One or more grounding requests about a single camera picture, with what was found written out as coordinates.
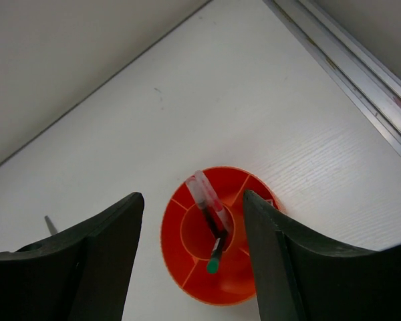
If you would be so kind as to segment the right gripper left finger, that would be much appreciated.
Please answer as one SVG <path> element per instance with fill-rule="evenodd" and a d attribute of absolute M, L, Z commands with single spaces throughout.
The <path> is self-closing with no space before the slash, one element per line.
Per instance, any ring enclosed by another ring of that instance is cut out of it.
<path fill-rule="evenodd" d="M 121 320 L 144 198 L 131 193 L 101 213 L 15 252 L 0 252 L 0 320 Z"/>

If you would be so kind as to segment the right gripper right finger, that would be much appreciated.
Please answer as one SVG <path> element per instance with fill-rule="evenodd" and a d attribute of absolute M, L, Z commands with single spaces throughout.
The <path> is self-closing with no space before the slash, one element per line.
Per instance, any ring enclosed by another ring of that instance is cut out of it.
<path fill-rule="evenodd" d="M 243 214 L 262 320 L 401 320 L 401 244 L 337 241 L 250 190 Z"/>

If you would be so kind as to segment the black gel pen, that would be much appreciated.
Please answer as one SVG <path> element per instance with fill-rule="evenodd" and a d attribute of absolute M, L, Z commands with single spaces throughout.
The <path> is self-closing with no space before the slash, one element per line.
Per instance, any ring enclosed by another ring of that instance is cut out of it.
<path fill-rule="evenodd" d="M 217 224 L 213 218 L 213 215 L 209 211 L 209 206 L 207 203 L 207 199 L 200 185 L 197 183 L 194 177 L 189 177 L 185 181 L 185 185 L 187 186 L 196 206 L 200 209 L 207 222 L 208 228 L 212 232 L 213 236 L 217 239 L 221 236 L 221 230 L 217 227 Z"/>

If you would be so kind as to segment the pink pen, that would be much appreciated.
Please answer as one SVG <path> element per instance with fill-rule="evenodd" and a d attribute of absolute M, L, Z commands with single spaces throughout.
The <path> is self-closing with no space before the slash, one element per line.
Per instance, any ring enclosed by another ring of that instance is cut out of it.
<path fill-rule="evenodd" d="M 214 190 L 211 182 L 204 174 L 203 171 L 196 171 L 194 177 L 197 183 L 200 185 L 207 202 L 214 209 L 217 217 L 220 219 L 223 227 L 227 230 L 228 233 L 233 232 L 233 224 L 231 221 L 231 216 L 226 212 L 221 200 L 219 199 L 217 192 Z"/>

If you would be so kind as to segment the green capped pen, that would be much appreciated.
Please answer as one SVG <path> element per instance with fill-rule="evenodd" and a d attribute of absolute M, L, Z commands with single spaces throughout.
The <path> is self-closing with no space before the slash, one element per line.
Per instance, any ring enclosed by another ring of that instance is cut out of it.
<path fill-rule="evenodd" d="M 210 260 L 207 263 L 207 272 L 209 274 L 215 274 L 219 270 L 219 265 L 221 261 L 221 256 L 227 241 L 228 233 L 223 231 L 221 236 L 217 238 L 211 252 Z"/>

